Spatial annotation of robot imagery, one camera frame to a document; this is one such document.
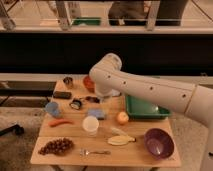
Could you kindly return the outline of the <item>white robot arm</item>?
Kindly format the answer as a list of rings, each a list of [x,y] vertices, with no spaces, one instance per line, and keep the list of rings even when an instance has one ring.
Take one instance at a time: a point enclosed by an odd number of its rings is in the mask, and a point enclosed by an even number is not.
[[[122,61],[114,53],[106,54],[89,71],[96,95],[103,99],[113,90],[128,94],[203,124],[208,129],[200,171],[213,171],[213,89],[201,85],[121,71]]]

